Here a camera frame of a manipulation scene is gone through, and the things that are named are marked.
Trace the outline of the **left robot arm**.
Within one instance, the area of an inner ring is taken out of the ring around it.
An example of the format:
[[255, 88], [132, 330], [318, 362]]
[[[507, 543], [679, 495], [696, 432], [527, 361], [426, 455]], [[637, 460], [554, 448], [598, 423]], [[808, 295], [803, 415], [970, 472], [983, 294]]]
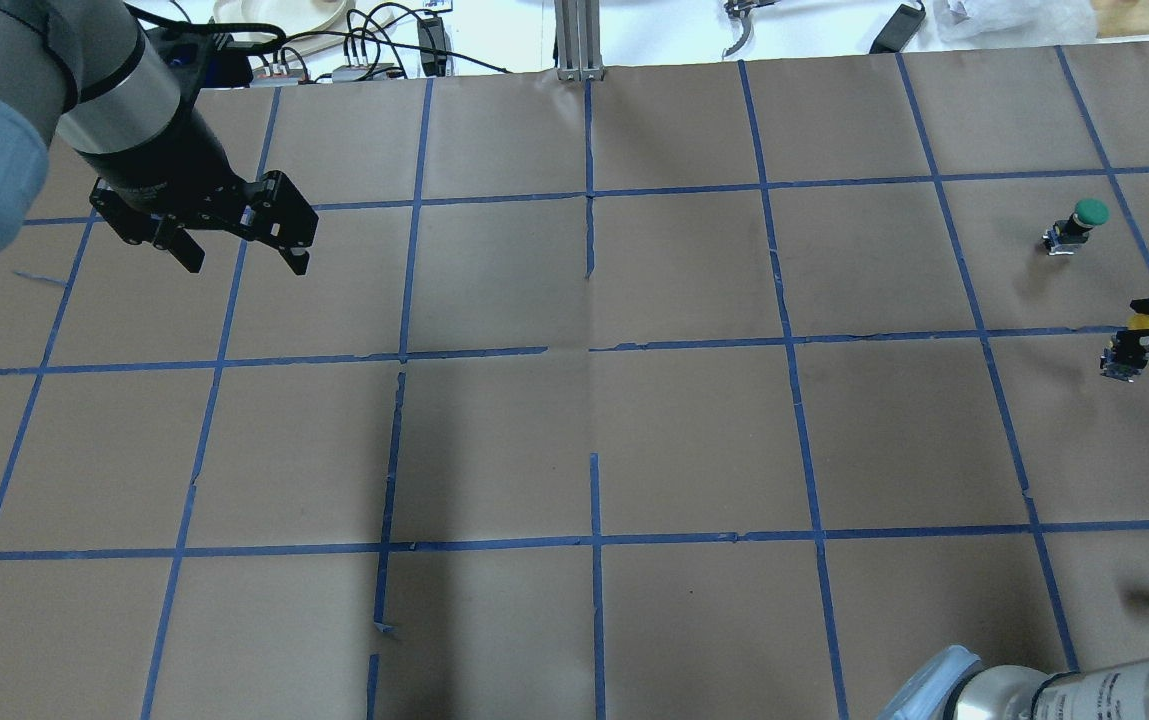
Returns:
[[286, 44], [264, 23], [165, 20], [122, 1], [0, 1], [0, 251], [43, 192], [54, 138], [97, 175], [91, 209], [129, 245], [205, 264], [194, 231], [304, 274], [318, 217], [282, 170], [245, 179], [196, 109], [213, 61]]

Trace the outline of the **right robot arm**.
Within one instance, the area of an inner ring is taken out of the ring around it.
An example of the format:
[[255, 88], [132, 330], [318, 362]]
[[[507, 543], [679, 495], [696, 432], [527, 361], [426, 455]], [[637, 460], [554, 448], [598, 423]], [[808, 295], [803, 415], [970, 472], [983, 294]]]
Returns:
[[[1126, 328], [1100, 357], [1101, 374], [1131, 382], [1149, 361], [1149, 299], [1131, 302]], [[926, 661], [880, 719], [1149, 719], [1149, 659], [1082, 673], [985, 667], [966, 647], [946, 647]]]

